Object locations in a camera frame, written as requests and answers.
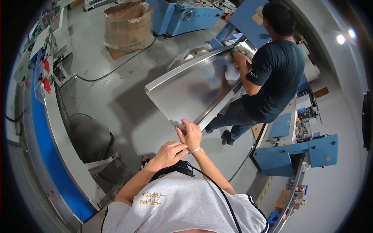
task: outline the gold embroidery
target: gold embroidery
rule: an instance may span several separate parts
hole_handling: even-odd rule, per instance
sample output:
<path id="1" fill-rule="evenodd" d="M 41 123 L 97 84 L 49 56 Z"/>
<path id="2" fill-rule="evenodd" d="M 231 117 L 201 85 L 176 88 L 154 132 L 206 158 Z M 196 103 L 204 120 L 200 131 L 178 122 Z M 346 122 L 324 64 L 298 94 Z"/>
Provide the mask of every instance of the gold embroidery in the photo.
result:
<path id="1" fill-rule="evenodd" d="M 160 203 L 159 200 L 157 199 L 147 199 L 147 200 L 137 200 L 140 202 L 140 204 L 143 204 L 143 205 L 162 205 L 163 203 Z"/>
<path id="2" fill-rule="evenodd" d="M 161 195 L 161 193 L 144 192 L 144 193 L 141 193 L 141 194 L 142 194 L 142 196 L 147 197 L 147 198 L 161 198 L 162 196 L 164 196 L 164 195 Z"/>

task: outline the blue stool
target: blue stool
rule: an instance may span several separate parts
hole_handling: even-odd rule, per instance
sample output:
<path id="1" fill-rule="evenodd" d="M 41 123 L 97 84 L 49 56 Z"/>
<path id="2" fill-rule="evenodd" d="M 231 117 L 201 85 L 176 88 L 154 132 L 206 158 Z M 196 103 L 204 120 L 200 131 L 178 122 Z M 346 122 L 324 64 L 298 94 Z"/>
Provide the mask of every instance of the blue stool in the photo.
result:
<path id="1" fill-rule="evenodd" d="M 280 216 L 279 213 L 271 211 L 271 216 L 268 219 L 270 229 L 276 224 L 276 221 L 279 218 L 279 216 Z"/>

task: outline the ceiling light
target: ceiling light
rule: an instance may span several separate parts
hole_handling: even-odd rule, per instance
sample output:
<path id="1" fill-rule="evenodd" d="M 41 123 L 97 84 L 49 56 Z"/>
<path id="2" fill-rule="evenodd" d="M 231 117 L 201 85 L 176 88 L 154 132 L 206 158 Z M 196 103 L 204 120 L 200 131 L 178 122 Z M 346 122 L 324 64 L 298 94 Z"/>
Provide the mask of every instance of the ceiling light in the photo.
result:
<path id="1" fill-rule="evenodd" d="M 355 38 L 356 37 L 356 33 L 355 33 L 355 31 L 352 28 L 350 30 L 348 30 L 348 34 L 351 36 L 351 38 Z"/>
<path id="2" fill-rule="evenodd" d="M 345 38 L 342 35 L 337 36 L 337 42 L 343 44 L 345 42 Z"/>

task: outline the short black hair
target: short black hair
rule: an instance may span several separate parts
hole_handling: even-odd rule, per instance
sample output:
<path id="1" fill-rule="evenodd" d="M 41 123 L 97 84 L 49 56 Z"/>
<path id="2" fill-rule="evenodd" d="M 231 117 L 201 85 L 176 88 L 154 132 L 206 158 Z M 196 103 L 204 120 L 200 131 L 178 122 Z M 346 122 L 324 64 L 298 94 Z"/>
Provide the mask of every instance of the short black hair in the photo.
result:
<path id="1" fill-rule="evenodd" d="M 277 34 L 287 37 L 294 33 L 294 13 L 284 4 L 277 1 L 266 3 L 262 13 Z"/>

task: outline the man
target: man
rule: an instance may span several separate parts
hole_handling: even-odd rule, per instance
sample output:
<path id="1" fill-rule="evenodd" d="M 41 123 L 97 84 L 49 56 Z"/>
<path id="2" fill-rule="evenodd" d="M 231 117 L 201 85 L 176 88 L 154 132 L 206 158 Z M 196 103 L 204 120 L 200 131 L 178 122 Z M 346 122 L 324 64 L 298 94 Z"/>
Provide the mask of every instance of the man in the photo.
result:
<path id="1" fill-rule="evenodd" d="M 229 200 L 242 232 L 266 233 L 269 224 L 252 198 L 236 194 L 230 183 L 200 147 L 199 126 L 181 120 L 180 142 L 167 142 L 118 192 L 106 210 L 104 233 L 233 233 L 239 232 L 229 205 L 207 178 L 193 178 L 181 159 L 188 151 Z"/>
<path id="2" fill-rule="evenodd" d="M 293 12 L 279 2 L 269 2 L 263 7 L 263 26 L 272 42 L 258 49 L 251 65 L 242 53 L 234 57 L 247 95 L 232 102 L 224 115 L 219 114 L 206 127 L 206 132 L 212 133 L 233 125 L 231 132 L 223 132 L 223 144 L 233 145 L 258 123 L 273 122 L 294 98 L 300 84 L 304 55 L 292 40 Z"/>

